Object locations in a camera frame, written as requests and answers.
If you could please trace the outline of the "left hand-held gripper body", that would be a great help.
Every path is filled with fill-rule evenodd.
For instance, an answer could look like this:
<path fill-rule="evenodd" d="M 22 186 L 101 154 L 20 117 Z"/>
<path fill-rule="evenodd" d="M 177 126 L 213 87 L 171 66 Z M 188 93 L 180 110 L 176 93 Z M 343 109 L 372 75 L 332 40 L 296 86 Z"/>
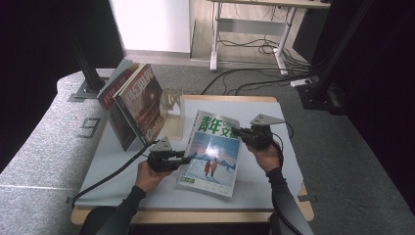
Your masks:
<path fill-rule="evenodd" d="M 150 148 L 150 154 L 147 162 L 150 168 L 155 172 L 175 171 L 180 165 L 173 164 L 174 160 L 182 158 L 174 158 L 172 156 L 172 147 L 167 137 L 159 140 L 153 147 Z"/>

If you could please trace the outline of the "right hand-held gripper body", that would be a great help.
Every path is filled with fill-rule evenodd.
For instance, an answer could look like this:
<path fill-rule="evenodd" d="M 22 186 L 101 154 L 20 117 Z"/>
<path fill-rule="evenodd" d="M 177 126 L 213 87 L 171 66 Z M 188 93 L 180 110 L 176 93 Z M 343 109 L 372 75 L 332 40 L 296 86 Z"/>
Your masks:
<path fill-rule="evenodd" d="M 251 127 L 245 128 L 246 143 L 257 150 L 264 150 L 274 143 L 273 132 L 270 126 L 273 124 L 284 123 L 277 117 L 271 117 L 264 114 L 257 115 L 251 121 Z"/>

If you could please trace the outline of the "clear acrylic magazine rack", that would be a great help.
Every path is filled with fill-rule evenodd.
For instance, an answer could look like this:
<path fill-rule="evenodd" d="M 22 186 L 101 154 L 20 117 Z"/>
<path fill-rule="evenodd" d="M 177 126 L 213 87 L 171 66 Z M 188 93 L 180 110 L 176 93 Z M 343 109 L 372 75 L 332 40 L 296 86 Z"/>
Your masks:
<path fill-rule="evenodd" d="M 165 88 L 161 95 L 161 116 L 164 118 L 161 135 L 170 140 L 180 141 L 183 137 L 185 108 L 182 96 L 181 88 Z"/>

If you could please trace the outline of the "white magazine green title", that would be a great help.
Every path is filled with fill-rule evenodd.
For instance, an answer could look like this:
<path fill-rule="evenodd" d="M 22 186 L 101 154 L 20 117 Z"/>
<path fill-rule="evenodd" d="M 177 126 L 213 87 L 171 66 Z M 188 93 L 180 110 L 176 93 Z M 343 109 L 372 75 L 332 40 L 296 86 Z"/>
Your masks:
<path fill-rule="evenodd" d="M 177 183 L 231 198 L 242 144 L 232 129 L 239 127 L 233 118 L 198 110 L 185 151 L 190 163 L 181 167 Z"/>

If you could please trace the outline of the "red illustrated magazine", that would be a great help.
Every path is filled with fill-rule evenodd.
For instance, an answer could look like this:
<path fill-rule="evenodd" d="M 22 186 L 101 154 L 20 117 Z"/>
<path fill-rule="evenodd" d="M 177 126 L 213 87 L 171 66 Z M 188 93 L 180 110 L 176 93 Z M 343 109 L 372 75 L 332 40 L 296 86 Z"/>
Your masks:
<path fill-rule="evenodd" d="M 154 142 L 164 126 L 162 88 L 150 64 L 141 64 L 117 90 L 114 100 L 144 145 Z"/>

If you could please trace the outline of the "grey portrait magazine red title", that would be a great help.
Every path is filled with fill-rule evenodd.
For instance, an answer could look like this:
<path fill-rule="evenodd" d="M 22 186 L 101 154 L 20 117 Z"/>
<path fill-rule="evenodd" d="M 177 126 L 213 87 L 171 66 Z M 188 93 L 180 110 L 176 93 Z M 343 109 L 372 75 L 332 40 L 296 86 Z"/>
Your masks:
<path fill-rule="evenodd" d="M 138 65 L 131 60 L 123 59 L 97 96 L 107 120 L 124 151 L 129 148 L 136 135 L 116 104 L 114 95 L 137 68 Z"/>

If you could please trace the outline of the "person's left hand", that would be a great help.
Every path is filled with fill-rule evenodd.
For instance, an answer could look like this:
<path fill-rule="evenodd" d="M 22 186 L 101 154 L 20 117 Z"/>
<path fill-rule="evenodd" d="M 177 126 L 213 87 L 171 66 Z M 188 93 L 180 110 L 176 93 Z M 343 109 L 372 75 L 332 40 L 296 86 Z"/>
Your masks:
<path fill-rule="evenodd" d="M 147 161 L 143 161 L 138 164 L 135 185 L 148 193 L 154 190 L 169 175 L 171 175 L 171 171 L 155 172 L 150 168 Z"/>

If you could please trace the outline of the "person's right hand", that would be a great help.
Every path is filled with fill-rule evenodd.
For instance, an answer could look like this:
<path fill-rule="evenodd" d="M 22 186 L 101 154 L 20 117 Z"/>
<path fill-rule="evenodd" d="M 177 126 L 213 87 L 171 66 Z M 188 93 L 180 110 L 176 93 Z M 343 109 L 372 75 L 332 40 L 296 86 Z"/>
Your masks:
<path fill-rule="evenodd" d="M 281 166 L 279 145 L 274 142 L 266 149 L 258 150 L 248 145 L 248 150 L 254 155 L 257 164 L 263 169 L 265 173 L 268 173 L 274 168 Z"/>

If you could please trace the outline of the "wooden table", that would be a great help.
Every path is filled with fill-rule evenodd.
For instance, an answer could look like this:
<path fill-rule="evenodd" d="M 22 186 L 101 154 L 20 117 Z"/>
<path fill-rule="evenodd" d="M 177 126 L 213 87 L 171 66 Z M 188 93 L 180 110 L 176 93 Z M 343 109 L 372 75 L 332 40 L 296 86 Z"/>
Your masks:
<path fill-rule="evenodd" d="M 182 101 L 213 100 L 243 102 L 277 102 L 273 97 L 185 95 Z M 96 206 L 117 206 L 129 193 L 135 181 L 137 164 L 127 167 L 118 176 L 80 197 L 71 215 L 71 222 L 81 225 Z M 157 223 L 254 223 L 266 222 L 272 211 L 149 211 L 141 210 L 133 217 L 135 224 Z"/>

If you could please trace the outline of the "white power strip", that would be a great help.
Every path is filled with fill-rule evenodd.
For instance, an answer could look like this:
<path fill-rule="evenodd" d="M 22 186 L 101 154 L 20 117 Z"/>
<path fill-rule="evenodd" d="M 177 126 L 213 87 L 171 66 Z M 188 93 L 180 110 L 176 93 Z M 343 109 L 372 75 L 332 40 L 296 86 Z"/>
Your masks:
<path fill-rule="evenodd" d="M 309 78 L 293 80 L 290 82 L 291 87 L 298 87 L 298 86 L 309 85 L 309 84 L 312 84 L 312 80 Z"/>

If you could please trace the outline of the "black tape floor marking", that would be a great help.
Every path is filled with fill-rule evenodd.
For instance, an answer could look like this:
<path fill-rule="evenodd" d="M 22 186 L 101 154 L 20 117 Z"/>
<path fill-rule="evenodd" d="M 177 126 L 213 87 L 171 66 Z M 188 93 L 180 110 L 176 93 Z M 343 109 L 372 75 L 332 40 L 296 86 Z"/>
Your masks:
<path fill-rule="evenodd" d="M 92 138 L 98 129 L 100 119 L 97 117 L 87 117 L 80 126 L 79 138 Z"/>

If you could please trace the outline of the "black metal stand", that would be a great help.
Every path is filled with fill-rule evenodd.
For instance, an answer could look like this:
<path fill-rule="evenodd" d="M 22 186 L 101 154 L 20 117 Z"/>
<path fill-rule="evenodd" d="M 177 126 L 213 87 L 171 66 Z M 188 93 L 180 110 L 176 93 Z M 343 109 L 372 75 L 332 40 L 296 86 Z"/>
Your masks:
<path fill-rule="evenodd" d="M 69 39 L 74 57 L 84 76 L 84 81 L 79 86 L 78 90 L 69 96 L 69 101 L 82 103 L 86 99 L 96 99 L 108 79 L 98 75 L 96 69 L 89 65 L 81 45 L 73 32 L 69 33 Z"/>
<path fill-rule="evenodd" d="M 329 88 L 346 46 L 373 2 L 374 0 L 333 0 L 317 47 L 321 56 L 311 65 L 312 78 L 317 78 L 318 82 L 297 88 L 305 109 L 330 111 L 335 108 L 334 103 L 342 108 L 338 98 L 329 94 Z"/>

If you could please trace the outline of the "person's left leg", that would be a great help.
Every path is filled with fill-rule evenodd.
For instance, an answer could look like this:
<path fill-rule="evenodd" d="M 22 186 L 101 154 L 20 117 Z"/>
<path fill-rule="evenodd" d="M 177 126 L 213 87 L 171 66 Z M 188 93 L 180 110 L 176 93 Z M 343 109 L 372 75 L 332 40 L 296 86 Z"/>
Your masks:
<path fill-rule="evenodd" d="M 95 235 L 113 213 L 110 207 L 93 209 L 85 218 L 79 235 Z"/>

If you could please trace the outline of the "person's leg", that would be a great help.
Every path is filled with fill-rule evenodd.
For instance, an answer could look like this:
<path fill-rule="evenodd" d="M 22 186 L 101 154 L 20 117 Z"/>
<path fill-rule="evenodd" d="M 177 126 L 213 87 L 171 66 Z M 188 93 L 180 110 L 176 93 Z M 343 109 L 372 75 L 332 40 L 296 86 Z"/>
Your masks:
<path fill-rule="evenodd" d="M 110 207 L 93 209 L 85 218 L 79 235 L 95 235 L 113 213 Z"/>
<path fill-rule="evenodd" d="M 270 222 L 269 235 L 281 235 L 279 218 L 275 214 L 272 214 L 270 216 L 269 222 Z"/>

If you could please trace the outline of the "person's right leg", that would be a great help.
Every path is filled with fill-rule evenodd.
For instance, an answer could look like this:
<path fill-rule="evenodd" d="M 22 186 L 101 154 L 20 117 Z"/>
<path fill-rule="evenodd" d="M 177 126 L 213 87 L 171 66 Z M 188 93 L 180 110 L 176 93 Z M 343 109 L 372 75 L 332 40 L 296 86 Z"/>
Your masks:
<path fill-rule="evenodd" d="M 281 235 L 279 218 L 275 214 L 272 214 L 270 216 L 269 222 L 270 222 L 269 235 Z"/>

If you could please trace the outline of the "dark curtain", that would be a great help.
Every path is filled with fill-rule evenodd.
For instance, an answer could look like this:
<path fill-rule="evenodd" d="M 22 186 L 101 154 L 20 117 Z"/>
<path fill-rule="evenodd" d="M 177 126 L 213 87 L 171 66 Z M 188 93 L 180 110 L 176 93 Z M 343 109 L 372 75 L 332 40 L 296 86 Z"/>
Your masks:
<path fill-rule="evenodd" d="M 329 112 L 348 116 L 415 214 L 415 0 L 374 0 L 340 62 Z"/>
<path fill-rule="evenodd" d="M 110 0 L 0 0 L 0 172 L 57 95 L 57 82 L 123 59 Z"/>

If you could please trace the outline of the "white desk frame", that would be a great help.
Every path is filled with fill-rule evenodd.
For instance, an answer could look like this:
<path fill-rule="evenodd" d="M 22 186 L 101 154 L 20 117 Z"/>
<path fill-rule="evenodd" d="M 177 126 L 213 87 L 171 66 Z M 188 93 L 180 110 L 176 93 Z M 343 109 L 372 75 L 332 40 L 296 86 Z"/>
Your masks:
<path fill-rule="evenodd" d="M 275 35 L 280 37 L 278 47 L 273 50 L 273 55 L 278 65 L 278 70 L 285 76 L 288 70 L 282 58 L 283 50 L 292 27 L 297 8 L 304 9 L 329 9 L 329 0 L 209 0 L 213 3 L 213 41 L 210 53 L 210 69 L 217 70 L 217 54 L 220 32 L 235 32 L 247 34 Z M 254 20 L 226 19 L 220 15 L 224 3 L 245 4 L 253 6 L 286 7 L 288 16 L 283 23 L 264 22 Z"/>

